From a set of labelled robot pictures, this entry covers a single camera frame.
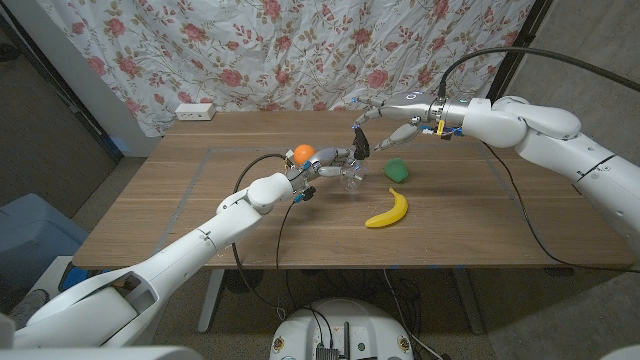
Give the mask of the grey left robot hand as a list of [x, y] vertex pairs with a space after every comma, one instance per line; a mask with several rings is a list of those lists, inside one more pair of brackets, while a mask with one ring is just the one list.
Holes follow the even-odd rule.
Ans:
[[366, 174], [365, 161], [356, 158], [354, 149], [315, 150], [310, 145], [302, 144], [288, 151], [286, 156], [290, 162], [286, 176], [295, 193], [307, 189], [317, 178], [339, 178], [348, 191], [353, 191]]

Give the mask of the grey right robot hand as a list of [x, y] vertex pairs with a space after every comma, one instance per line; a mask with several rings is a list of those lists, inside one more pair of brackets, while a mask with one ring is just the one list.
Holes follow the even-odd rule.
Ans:
[[354, 102], [365, 103], [371, 108], [360, 115], [354, 126], [360, 127], [374, 118], [405, 120], [406, 123], [396, 129], [388, 138], [375, 146], [382, 151], [413, 140], [427, 126], [428, 134], [449, 140], [462, 128], [464, 116], [470, 102], [462, 99], [432, 98], [423, 92], [414, 91], [388, 99], [360, 96]]

